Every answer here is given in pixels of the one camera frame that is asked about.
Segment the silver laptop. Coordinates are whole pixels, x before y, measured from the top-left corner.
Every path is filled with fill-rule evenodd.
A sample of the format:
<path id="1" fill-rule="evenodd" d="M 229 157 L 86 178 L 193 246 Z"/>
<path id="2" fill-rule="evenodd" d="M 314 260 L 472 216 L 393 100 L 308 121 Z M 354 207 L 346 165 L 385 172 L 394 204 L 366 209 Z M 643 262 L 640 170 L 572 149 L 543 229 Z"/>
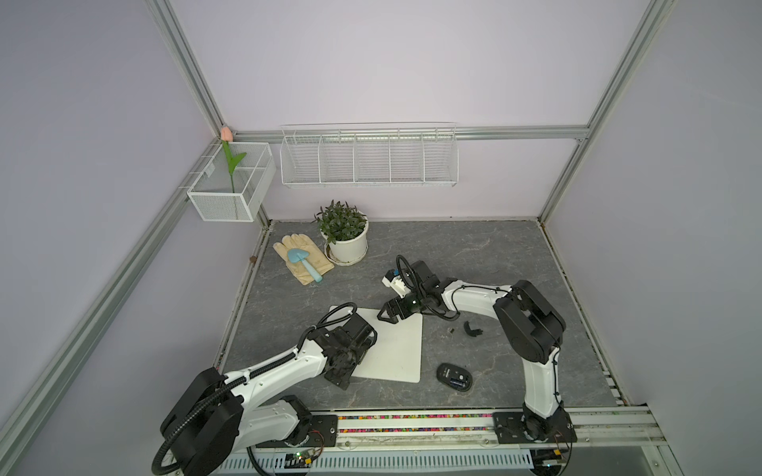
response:
<path id="1" fill-rule="evenodd" d="M 392 324 L 377 319 L 378 309 L 360 307 L 357 313 L 377 331 L 378 338 L 353 371 L 351 379 L 419 383 L 423 316 L 414 313 L 408 319 Z"/>

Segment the black mouse battery cover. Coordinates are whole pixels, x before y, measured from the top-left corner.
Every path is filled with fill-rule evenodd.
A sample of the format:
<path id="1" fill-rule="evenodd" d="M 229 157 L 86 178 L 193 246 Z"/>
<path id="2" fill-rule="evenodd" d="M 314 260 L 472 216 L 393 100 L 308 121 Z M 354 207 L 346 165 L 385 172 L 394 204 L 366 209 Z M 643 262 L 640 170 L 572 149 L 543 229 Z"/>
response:
<path id="1" fill-rule="evenodd" d="M 468 321 L 464 323 L 464 332 L 469 337 L 479 337 L 483 335 L 483 330 L 481 328 L 472 327 Z"/>

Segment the black wireless mouse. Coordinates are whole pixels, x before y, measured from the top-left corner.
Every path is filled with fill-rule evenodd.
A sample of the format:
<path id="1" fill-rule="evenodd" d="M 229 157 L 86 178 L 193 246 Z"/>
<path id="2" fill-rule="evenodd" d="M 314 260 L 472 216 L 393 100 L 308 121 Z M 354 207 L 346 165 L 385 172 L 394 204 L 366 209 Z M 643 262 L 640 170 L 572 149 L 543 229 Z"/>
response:
<path id="1" fill-rule="evenodd" d="M 436 377 L 445 386 L 458 392 L 468 392 L 473 385 L 472 374 L 468 370 L 450 363 L 439 365 Z"/>

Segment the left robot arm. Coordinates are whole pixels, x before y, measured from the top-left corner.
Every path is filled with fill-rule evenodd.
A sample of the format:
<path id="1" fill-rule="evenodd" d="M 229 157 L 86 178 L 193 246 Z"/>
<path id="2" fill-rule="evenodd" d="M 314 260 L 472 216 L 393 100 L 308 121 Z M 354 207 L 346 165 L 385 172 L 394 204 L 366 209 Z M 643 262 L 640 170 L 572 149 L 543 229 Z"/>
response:
<path id="1" fill-rule="evenodd" d="M 152 473 L 208 475 L 240 449 L 252 452 L 269 442 L 303 446 L 322 438 L 311 411 L 286 390 L 316 377 L 347 389 L 377 338 L 356 303 L 343 303 L 270 359 L 226 374 L 200 372 L 160 425 L 163 442 Z"/>

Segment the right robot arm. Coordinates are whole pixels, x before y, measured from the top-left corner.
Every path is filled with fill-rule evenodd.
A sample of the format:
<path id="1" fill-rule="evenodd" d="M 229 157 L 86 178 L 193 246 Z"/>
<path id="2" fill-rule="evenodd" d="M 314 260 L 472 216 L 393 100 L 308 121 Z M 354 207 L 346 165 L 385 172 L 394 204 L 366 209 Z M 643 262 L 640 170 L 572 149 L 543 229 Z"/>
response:
<path id="1" fill-rule="evenodd" d="M 488 286 L 448 278 L 441 280 L 423 261 L 409 263 L 399 255 L 396 267 L 382 278 L 397 297 L 377 317 L 396 324 L 415 313 L 455 321 L 462 313 L 495 319 L 513 351 L 522 359 L 525 396 L 518 420 L 519 438 L 531 442 L 577 441 L 572 419 L 559 388 L 558 357 L 567 329 L 565 319 L 529 281 Z"/>

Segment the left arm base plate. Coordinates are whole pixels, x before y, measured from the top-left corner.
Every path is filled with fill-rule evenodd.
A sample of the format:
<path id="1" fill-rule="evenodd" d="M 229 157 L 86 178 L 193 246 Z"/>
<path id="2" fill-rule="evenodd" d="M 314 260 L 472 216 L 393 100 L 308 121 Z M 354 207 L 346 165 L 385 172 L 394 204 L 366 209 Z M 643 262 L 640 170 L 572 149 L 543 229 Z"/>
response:
<path id="1" fill-rule="evenodd" d="M 313 415 L 297 425 L 285 440 L 270 440 L 257 448 L 335 447 L 339 436 L 339 418 L 336 415 Z"/>

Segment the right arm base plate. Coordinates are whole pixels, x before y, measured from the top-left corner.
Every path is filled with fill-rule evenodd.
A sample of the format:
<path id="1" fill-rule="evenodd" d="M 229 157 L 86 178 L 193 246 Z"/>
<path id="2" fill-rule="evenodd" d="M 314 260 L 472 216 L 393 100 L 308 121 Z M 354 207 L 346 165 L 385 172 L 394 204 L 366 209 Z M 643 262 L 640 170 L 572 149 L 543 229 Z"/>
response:
<path id="1" fill-rule="evenodd" d="M 571 418 L 563 409 L 549 418 L 523 412 L 497 412 L 492 418 L 500 444 L 577 442 Z"/>

